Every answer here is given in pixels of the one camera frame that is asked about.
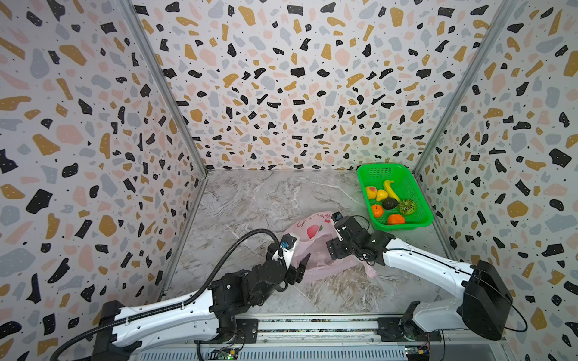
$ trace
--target orange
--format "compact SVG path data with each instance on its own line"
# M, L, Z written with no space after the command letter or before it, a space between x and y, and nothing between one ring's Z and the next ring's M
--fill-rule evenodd
M401 214L392 214L391 216L387 217L387 224L390 226L395 224L405 224L405 218Z
M383 215L383 208L379 204L374 204L371 206L371 212L375 218L379 218Z

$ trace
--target kiwi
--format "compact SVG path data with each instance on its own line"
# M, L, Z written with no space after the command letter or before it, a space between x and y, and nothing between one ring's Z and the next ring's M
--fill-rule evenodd
M397 199L395 199L393 197L387 197L381 201L381 206L383 207L383 209L386 209L388 211L396 208L397 205L398 205L398 201L397 201Z
M417 205L411 199L404 199L401 202L399 202L398 208L399 208L399 212L402 215L411 215L416 211Z

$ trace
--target metal frame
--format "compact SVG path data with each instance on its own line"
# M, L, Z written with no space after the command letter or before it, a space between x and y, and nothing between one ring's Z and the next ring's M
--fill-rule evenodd
M117 0L120 12L123 14L129 31L132 33L135 43L140 48L142 56L145 63L147 64L151 77L157 83L161 95L166 101L166 105L169 112L174 119L177 128L179 129L181 135L183 136L183 141L187 146L189 152L192 156L192 161L197 167L197 173L199 178L202 179L200 187L198 187L198 193L195 195L194 201L192 203L192 208L189 213L189 217L184 226L183 232L181 233L179 245L173 256L168 269L167 278L164 280L161 286L161 294L159 300L162 298L164 290L171 284L173 274L175 272L176 265L178 263L180 254L184 247L185 240L190 231L192 221L198 210L202 194L205 190L206 184L208 182L207 169L202 162L202 158L197 151L194 141L188 131L186 124L184 123L183 116L180 109L176 105L176 101L173 97L171 90L169 89L162 70L156 61L154 56L154 51L148 41L147 36L144 33L143 28L140 26L140 21L134 11L134 6L131 0ZM450 123L455 111L458 109L460 102L462 101L464 95L466 94L469 86L471 85L473 79L477 75L478 71L486 59L488 52L492 49L495 41L497 40L499 34L511 13L514 10L516 2L514 0L503 0L498 8L494 19L491 22L491 27L486 33L481 46L476 53L472 63L466 70L462 81L460 82L454 96L450 100L450 103L446 107L440 122L434 129L434 132L425 147L425 150L421 154L416 166L413 169L414 175L419 174L425 163L427 162L429 156L435 149L435 145L443 134ZM424 185L418 181L422 192L424 192ZM442 242L442 247L446 256L450 259L456 260L457 257L453 248L449 245L447 237L441 227L439 220L434 217L434 228L438 237ZM314 314L314 315L256 315L259 319L260 325L257 332L257 343L254 345L247 344L245 347L258 348L258 347L304 347L307 341L311 342L317 347L371 347L371 346L390 346L398 347L405 345L416 345L418 343L407 341L402 343L381 343L379 336L377 336L377 318L379 317L401 317L399 314L339 314L339 315L328 315L328 314ZM254 318L255 315L239 316L238 318ZM507 342L502 339L500 341L490 341L475 335L469 330L448 330L444 332L446 338L446 344L489 344L492 348L494 354L498 354L496 360L510 360L513 359L511 351L507 346ZM175 345L168 345L165 347L155 348L153 350L147 351L152 352L161 349L175 349L175 348L191 348L194 349L194 345L190 341L183 341ZM134 355L131 359L142 359L142 355Z
M426 191L425 185L422 184L422 182L420 182L420 180L416 177L415 174L414 174L414 178L416 179L416 183L417 183L418 187L420 187L421 193L424 195L427 195L425 193L425 191ZM446 233L444 232L443 227L442 227L442 223L436 215L433 216L432 225L433 225L433 229L435 230L436 235L438 236L440 243L442 244L443 252L446 254L446 257L448 257L449 259L458 260L456 254L455 254L454 248L451 246L451 244L449 242L449 237L446 236Z
M139 47L140 52L144 58L144 62L147 65L150 76L153 78L153 82L156 83L161 96L165 99L166 106L169 110L169 114L175 121L177 125L177 129L181 134L183 142L187 147L189 153L192 157L192 162L195 166L193 172L196 172L198 178L201 179L201 184L197 188L193 188L197 192L195 198L192 201L191 208L188 214L188 218L185 222L185 226L183 227L183 231L179 236L179 243L173 254L172 260L166 270L166 278L162 281L161 284L161 292L159 293L158 301L160 301L165 294L165 290L168 286L170 286L173 275L175 273L175 268L179 262L179 258L181 252L183 250L184 244L187 240L187 236L189 231L191 230L192 221L197 214L197 210L199 208L199 204L201 202L201 197L205 191L205 187L207 184L207 168L203 163L199 152L197 151L197 147L195 142L193 141L191 134L188 131L187 125L184 123L183 116L179 110L179 107L176 104L175 97L173 93L169 89L166 81L165 76L162 74L162 69L159 66L156 57L154 56L153 48L145 35L144 29L140 26L140 21L138 16L136 15L134 5L132 4L131 0L117 0L118 8L120 13L123 15L124 20L127 22L127 26L129 32L132 34L134 42Z
M199 209L199 204L201 203L201 198L203 197L203 193L205 193L205 187L207 186L207 182L208 182L208 177L205 176L202 179L201 184L197 187L197 194L195 195L195 199L193 200L192 204L190 205L191 208L190 208L190 211L188 213L187 222L185 223L185 225L183 227L183 231L181 232L181 235L179 237L179 243L178 243L177 248L175 249L175 252L172 256L171 263L170 263L169 267L166 269L167 277L162 282L161 292L158 295L157 302L160 302L162 300L162 298L166 295L166 293L165 293L166 289L168 289L171 285L171 281L173 280L173 276L175 275L175 269L177 268L177 265L179 264L179 259L180 259L181 253L183 252L184 244L187 241L188 234L191 231L192 222L195 219L195 216L197 215L197 210Z
M239 355L239 360L254 358L261 360L274 359L271 352L283 352L292 350L303 351L296 359L348 359L348 360L376 360L377 354L371 357L371 351L379 352L405 347L422 346L423 342L401 341L381 342L377 335L377 319L381 317L401 317L401 314L256 314L237 316L239 319L257 318L259 321L257 342L245 344L243 352L246 356ZM509 349L507 341L502 338L499 341L491 341L482 338L470 330L445 330L444 341L446 346L452 345L489 345L496 361L514 361L515 358ZM436 352L440 350L444 341L432 341ZM203 357L207 359L208 351L220 348L223 345L202 345ZM329 350L338 351L338 354L330 355ZM327 352L324 357L313 358L315 352ZM341 351L349 353L344 358ZM361 356L367 351L368 356ZM182 341L171 345L156 347L133 356L133 360L196 360L195 344L193 340Z
M188 128L184 123L183 115L177 106L173 93L165 81L165 76L162 74L162 69L154 56L153 48L151 47L151 44L145 35L145 31L142 26L140 26L140 21L136 15L135 7L132 4L132 1L117 0L117 4L119 6L120 13L123 15L124 20L127 22L129 32L132 34L136 45L139 47L140 52L142 53L144 62L149 68L150 75L154 82L157 84L161 96L165 99L166 106L169 109L171 117L174 119L177 128L183 137L183 141L191 153L199 175L203 178L206 177L207 168L205 167L205 164L203 163L203 160L197 151L195 142L193 141L191 134L189 133Z
M516 6L515 0L503 0L500 4L492 22L490 23L490 29L484 35L484 39L481 41L480 48L478 49L477 53L474 55L472 63L468 66L464 77L460 81L457 89L455 90L454 96L450 99L449 104L447 105L446 109L444 110L440 121L438 122L437 126L433 130L433 134L429 138L429 141L425 145L424 151L421 153L420 159L417 161L416 166L413 169L414 174L421 173L422 169L424 168L425 164L428 161L429 156L435 149L435 146L443 135L443 131L447 128L448 124L450 123L452 117L454 116L455 112L457 111L458 107L464 95L468 92L470 85L472 84L474 78L477 76L478 71L481 69L481 66L486 60L486 57L490 50L493 48L494 43L496 42L498 36L501 34L504 25L506 24L507 20L510 18L510 15L514 11L514 7Z

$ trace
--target banana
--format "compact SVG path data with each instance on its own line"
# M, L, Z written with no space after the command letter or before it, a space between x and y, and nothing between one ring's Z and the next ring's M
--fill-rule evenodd
M383 182L383 188L386 190L388 196L396 199L399 202L400 201L399 197L397 196L397 194L395 194L394 190L391 189L391 183L393 182L394 181L386 180L385 182Z

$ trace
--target green plastic basket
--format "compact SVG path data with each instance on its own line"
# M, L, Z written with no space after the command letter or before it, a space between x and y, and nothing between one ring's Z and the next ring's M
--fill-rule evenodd
M406 167L393 163L366 164L357 169L357 177L360 180L361 191L367 204L369 218L373 223L373 228L376 230L411 230L419 227L427 227L434 221L434 215L429 209L428 203L421 194L420 188L413 178L412 173ZM391 188L401 200L411 199L417 205L417 210L412 215L403 216L405 218L405 224L387 225L387 217L389 217L390 214L399 214L397 207L392 210L384 209L383 215L379 218L375 218L373 212L371 212L371 206L374 204L381 206L381 202L375 199L368 199L365 187L375 187L378 190L384 189L383 181L388 179L394 181L394 183L391 184Z

